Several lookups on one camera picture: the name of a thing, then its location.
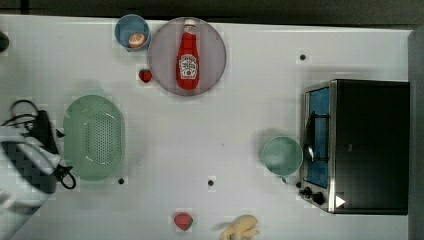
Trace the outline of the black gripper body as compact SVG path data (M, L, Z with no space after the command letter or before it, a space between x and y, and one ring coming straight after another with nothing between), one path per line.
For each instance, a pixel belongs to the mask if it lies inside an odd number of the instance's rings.
M40 110L33 121L31 136L36 138L46 151L52 154L58 154L56 139L63 138L65 134L52 126L48 113L45 110Z

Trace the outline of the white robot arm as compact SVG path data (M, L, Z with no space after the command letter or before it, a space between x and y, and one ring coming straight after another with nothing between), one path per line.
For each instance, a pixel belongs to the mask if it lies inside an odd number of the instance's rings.
M60 160L46 111L29 129L1 127L1 240L10 240L56 191Z

